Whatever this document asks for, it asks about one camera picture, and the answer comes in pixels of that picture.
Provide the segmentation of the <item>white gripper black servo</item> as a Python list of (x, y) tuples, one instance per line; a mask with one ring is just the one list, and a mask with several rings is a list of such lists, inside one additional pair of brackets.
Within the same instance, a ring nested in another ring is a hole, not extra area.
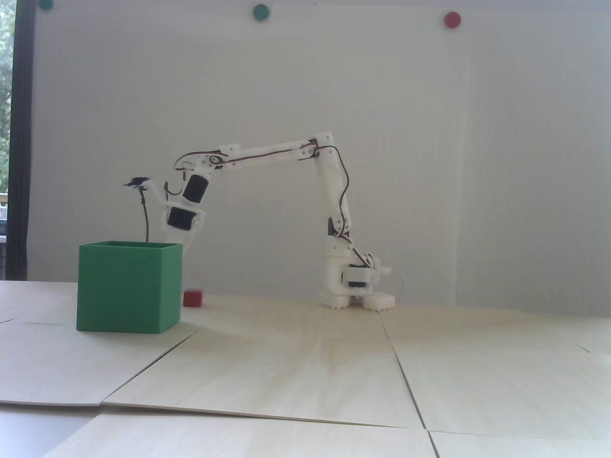
[(182, 252), (187, 252), (189, 246), (206, 218), (206, 213), (197, 208), (168, 206), (162, 213), (162, 227), (167, 236), (167, 242), (180, 244)]

